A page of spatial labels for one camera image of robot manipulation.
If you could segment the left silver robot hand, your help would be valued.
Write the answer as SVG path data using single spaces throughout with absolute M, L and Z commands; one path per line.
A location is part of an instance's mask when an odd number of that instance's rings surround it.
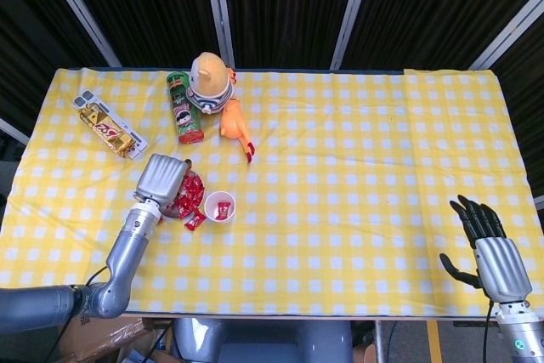
M 190 161 L 154 153 L 141 173 L 134 198 L 139 208 L 161 217 L 161 208 L 171 203 L 179 192 Z

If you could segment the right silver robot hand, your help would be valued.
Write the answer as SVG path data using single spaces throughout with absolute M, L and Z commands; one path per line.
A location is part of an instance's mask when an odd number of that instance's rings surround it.
M 440 262 L 456 281 L 495 303 L 518 303 L 532 292 L 530 278 L 514 241 L 507 237 L 497 213 L 484 203 L 459 195 L 450 206 L 459 216 L 477 265 L 474 274 L 462 272 L 441 253 Z

